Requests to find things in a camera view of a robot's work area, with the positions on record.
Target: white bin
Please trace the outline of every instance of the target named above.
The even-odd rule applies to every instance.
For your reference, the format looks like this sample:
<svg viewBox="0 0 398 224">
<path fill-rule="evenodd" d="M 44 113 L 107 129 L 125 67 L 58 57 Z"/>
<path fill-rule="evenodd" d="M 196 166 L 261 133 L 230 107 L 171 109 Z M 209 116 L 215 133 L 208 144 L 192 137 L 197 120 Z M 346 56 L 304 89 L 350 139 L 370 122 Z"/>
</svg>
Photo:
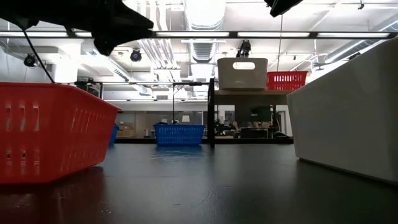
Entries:
<svg viewBox="0 0 398 224">
<path fill-rule="evenodd" d="M 398 39 L 287 96 L 297 157 L 398 183 Z"/>
<path fill-rule="evenodd" d="M 265 58 L 221 58 L 217 61 L 220 90 L 265 90 Z"/>
</svg>

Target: red basket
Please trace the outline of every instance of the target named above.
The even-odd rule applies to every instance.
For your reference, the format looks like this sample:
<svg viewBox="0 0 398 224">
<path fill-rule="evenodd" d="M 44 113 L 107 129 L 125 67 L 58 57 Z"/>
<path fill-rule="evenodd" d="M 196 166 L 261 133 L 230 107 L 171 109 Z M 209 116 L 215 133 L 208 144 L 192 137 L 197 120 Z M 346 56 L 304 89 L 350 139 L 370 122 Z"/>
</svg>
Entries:
<svg viewBox="0 0 398 224">
<path fill-rule="evenodd" d="M 304 86 L 308 72 L 269 72 L 268 90 L 296 90 Z"/>
<path fill-rule="evenodd" d="M 0 83 L 0 183 L 44 183 L 102 162 L 117 107 L 73 86 Z"/>
</svg>

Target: white ceiling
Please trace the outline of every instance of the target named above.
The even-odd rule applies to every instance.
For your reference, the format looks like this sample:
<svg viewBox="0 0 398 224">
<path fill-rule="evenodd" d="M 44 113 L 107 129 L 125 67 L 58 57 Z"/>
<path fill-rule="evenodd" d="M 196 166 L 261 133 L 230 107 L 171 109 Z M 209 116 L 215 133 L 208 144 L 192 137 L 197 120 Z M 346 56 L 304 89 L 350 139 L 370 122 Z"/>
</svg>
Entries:
<svg viewBox="0 0 398 224">
<path fill-rule="evenodd" d="M 165 0 L 167 9 L 167 23 L 171 30 L 185 30 L 182 0 Z M 226 11 L 223 30 L 280 30 L 281 16 L 273 18 L 269 15 L 270 8 L 263 0 L 226 0 Z M 374 26 L 398 13 L 398 0 L 364 0 L 363 10 L 357 10 L 360 0 L 304 0 L 283 16 L 282 30 L 288 31 L 369 31 Z M 0 21 L 0 30 L 19 30 L 15 25 Z M 63 27 L 41 22 L 32 30 L 63 30 Z M 11 40 L 15 44 L 26 45 L 22 39 Z M 66 53 L 73 44 L 81 40 L 65 39 L 35 39 L 35 45 L 51 45 L 60 47 Z M 318 40 L 317 53 L 328 54 L 348 43 L 349 40 Z M 241 40 L 226 40 L 219 44 L 216 58 L 234 57 Z M 269 70 L 277 69 L 277 56 L 280 58 L 279 70 L 290 70 L 301 61 L 315 53 L 313 40 L 251 40 L 252 57 L 265 57 L 270 61 Z M 190 61 L 188 48 L 180 40 L 172 40 L 172 46 L 181 74 L 188 73 L 187 62 Z M 150 60 L 143 54 L 141 62 L 132 62 L 129 59 L 133 48 L 139 47 L 137 42 L 129 42 L 119 46 L 112 54 L 117 61 L 129 72 L 149 72 Z M 112 77 L 113 74 L 90 57 L 81 56 L 78 61 L 85 66 L 81 74 L 97 79 Z"/>
</svg>

